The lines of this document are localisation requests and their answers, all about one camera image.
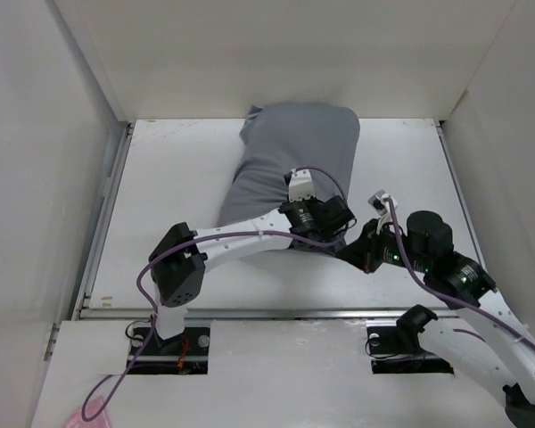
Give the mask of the grey pillowcase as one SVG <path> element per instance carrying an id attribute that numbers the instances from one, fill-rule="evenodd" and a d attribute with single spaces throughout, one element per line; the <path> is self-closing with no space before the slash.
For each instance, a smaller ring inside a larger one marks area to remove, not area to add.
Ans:
<path id="1" fill-rule="evenodd" d="M 288 199 L 284 176 L 314 167 L 316 197 L 346 195 L 360 133 L 357 114 L 324 103 L 252 105 L 240 137 L 244 151 L 218 213 L 217 225 L 257 218 Z"/>

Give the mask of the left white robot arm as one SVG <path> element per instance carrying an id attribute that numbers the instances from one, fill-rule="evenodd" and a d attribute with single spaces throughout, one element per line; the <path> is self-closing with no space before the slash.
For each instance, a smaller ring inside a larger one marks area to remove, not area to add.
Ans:
<path id="1" fill-rule="evenodd" d="M 356 222 L 347 203 L 335 195 L 285 202 L 256 218 L 210 229 L 174 225 L 148 259 L 155 285 L 151 343 L 158 351 L 176 351 L 185 330 L 183 307 L 201 292 L 206 273 L 264 251 L 307 248 L 333 251 Z"/>

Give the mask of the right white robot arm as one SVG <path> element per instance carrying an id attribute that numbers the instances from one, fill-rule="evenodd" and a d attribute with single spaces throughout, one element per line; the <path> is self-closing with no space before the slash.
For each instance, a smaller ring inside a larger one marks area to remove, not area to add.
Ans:
<path id="1" fill-rule="evenodd" d="M 535 343 L 489 274 L 455 251 L 452 229 L 438 214 L 412 213 L 405 232 L 396 222 L 382 225 L 374 218 L 337 257 L 367 274 L 383 264 L 406 268 L 412 277 L 422 274 L 420 287 L 472 328 L 455 328 L 415 305 L 395 326 L 372 328 L 373 357 L 430 352 L 489 392 L 514 426 L 535 427 Z"/>

